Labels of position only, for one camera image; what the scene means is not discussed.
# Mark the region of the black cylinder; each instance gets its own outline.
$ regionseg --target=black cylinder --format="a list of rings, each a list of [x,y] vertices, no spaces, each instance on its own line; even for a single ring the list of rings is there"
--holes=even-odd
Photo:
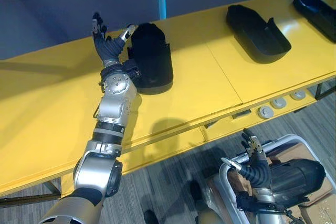
[[[121,144],[124,131],[125,127],[122,125],[98,121],[93,131],[92,140],[109,144]]]

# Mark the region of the metal frame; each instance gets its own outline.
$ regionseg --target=metal frame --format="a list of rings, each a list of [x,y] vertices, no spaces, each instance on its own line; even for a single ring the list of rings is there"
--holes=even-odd
[[[13,197],[13,198],[2,198],[0,199],[0,208],[20,206],[25,204],[32,204],[37,202],[49,201],[59,199],[61,197],[61,192],[58,188],[50,181],[43,183],[50,191],[51,194],[41,194],[32,195],[24,197]]]
[[[319,83],[319,84],[317,85],[317,89],[316,89],[316,93],[315,93],[315,99],[316,99],[317,101],[318,101],[318,100],[321,100],[322,98],[324,98],[324,97],[326,97],[326,96],[328,96],[328,95],[330,95],[331,93],[333,93],[333,92],[336,91],[336,86],[334,86],[334,87],[328,89],[327,91],[321,93],[321,91],[322,91],[322,84],[323,84],[323,82],[322,82],[322,83]]]

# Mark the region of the yellow tabletop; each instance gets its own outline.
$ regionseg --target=yellow tabletop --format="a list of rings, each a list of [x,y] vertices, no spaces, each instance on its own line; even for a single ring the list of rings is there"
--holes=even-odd
[[[187,129],[193,120],[242,103],[192,19],[173,18],[158,26],[171,44],[174,84],[163,94],[137,96],[125,152],[146,144],[149,135],[177,125]],[[101,68],[91,38],[0,62],[0,161],[6,164],[0,193],[74,167],[96,122]]]
[[[137,95],[123,158],[139,161],[138,152],[151,153],[144,149],[150,143],[333,76],[334,45],[295,12],[291,1],[243,3],[264,19],[274,16],[292,44],[289,53],[268,65],[252,62],[235,41],[224,22],[227,7],[155,22],[171,44],[174,84],[163,94]],[[73,169],[96,123],[101,68],[91,38],[0,62],[0,162],[6,164],[0,196]],[[195,141],[203,140],[198,129],[187,135],[193,134]]]

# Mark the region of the black plastic tray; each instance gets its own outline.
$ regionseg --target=black plastic tray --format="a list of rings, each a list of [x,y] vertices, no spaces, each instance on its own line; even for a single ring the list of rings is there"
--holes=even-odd
[[[294,0],[294,7],[329,40],[336,43],[336,10],[322,0]]]
[[[274,62],[291,49],[273,18],[265,22],[255,10],[242,5],[229,6],[226,21],[237,41],[257,63]]]
[[[134,59],[141,76],[133,80],[138,93],[160,94],[173,85],[170,45],[155,24],[140,24],[132,35],[129,59]]]

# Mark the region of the white knob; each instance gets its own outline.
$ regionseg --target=white knob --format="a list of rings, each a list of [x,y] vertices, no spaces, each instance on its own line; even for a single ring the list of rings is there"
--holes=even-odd
[[[262,106],[258,109],[258,115],[262,119],[269,119],[274,116],[274,112],[269,106]]]
[[[292,97],[294,100],[299,101],[306,97],[306,93],[303,90],[299,90],[290,94],[290,97]]]
[[[275,100],[272,100],[271,105],[275,109],[282,109],[287,105],[287,103],[286,103],[286,100],[284,98],[280,97],[280,98],[277,98]]]

